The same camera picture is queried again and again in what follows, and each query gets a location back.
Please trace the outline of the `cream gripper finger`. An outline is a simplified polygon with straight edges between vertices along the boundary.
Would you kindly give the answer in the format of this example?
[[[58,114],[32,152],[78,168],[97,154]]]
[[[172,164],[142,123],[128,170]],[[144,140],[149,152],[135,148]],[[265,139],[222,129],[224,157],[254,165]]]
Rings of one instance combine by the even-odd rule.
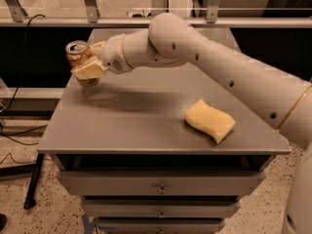
[[[93,56],[84,63],[71,69],[71,73],[78,79],[96,79],[105,75],[108,67],[97,57]]]
[[[90,46],[91,53],[93,56],[100,57],[101,56],[101,49],[105,46],[104,41],[97,42]]]

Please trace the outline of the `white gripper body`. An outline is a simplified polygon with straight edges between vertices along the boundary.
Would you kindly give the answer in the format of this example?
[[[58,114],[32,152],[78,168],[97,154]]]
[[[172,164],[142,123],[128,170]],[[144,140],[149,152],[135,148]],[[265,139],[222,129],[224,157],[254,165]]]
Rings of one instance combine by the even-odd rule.
[[[109,38],[101,48],[101,61],[115,74],[131,72],[133,69],[127,63],[123,51],[125,34]]]

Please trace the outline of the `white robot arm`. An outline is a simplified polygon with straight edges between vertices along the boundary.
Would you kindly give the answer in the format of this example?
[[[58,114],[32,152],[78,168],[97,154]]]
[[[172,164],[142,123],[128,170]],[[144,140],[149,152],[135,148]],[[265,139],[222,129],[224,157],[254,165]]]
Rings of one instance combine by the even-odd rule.
[[[66,46],[71,73],[84,86],[93,86],[106,71],[131,72],[140,66],[174,67],[190,62],[238,98],[263,120],[297,143],[305,153],[295,171],[282,225],[283,234],[311,234],[311,84],[262,61],[250,58],[205,37],[181,17],[163,13],[149,26],[88,45]]]

